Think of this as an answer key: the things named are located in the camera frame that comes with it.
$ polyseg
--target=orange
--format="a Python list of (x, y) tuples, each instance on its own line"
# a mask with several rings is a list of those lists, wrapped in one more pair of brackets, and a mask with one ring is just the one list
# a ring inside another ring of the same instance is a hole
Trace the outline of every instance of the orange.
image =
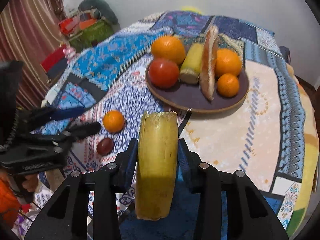
[(173, 36), (164, 36), (157, 39), (151, 46), (151, 53), (155, 58), (166, 58), (177, 65), (180, 65), (186, 57), (182, 42)]
[(239, 80), (236, 76), (226, 73), (217, 82), (217, 91), (220, 95), (231, 98), (239, 92)]
[(124, 117), (118, 110), (111, 110), (103, 117), (102, 123), (110, 133), (120, 132), (124, 127)]
[(231, 73), (235, 76), (241, 72), (242, 63), (238, 54), (230, 49), (218, 49), (217, 62), (215, 66), (215, 75), (220, 77), (225, 73)]

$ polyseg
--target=red tomato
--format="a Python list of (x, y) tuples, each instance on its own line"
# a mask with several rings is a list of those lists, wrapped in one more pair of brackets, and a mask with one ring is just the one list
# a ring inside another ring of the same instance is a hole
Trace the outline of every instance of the red tomato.
[(179, 67), (167, 59), (156, 58), (150, 63), (148, 75), (155, 86), (163, 89), (170, 88), (178, 80)]

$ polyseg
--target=peeled banana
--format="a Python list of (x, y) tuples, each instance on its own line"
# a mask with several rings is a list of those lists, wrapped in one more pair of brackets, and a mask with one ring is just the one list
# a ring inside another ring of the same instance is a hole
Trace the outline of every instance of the peeled banana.
[(135, 212), (138, 219), (169, 214), (176, 178), (177, 113), (144, 113), (139, 133)]
[(179, 79), (187, 84), (197, 84), (199, 80), (203, 44), (194, 43), (191, 45), (186, 59), (181, 68)]

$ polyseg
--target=bread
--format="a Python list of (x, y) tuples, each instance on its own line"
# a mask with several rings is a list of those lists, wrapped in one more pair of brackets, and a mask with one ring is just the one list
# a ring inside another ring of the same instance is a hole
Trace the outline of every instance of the bread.
[(214, 92), (214, 67), (217, 60), (219, 29), (216, 25), (209, 28), (204, 42), (200, 68), (200, 87), (203, 95), (213, 100)]

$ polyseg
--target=striped curtain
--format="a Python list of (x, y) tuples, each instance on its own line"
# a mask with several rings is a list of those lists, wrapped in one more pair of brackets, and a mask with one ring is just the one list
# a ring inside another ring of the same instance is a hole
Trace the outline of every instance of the striped curtain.
[(25, 63), (17, 103), (39, 107), (48, 90), (40, 65), (64, 41), (47, 0), (10, 0), (0, 14), (0, 60)]

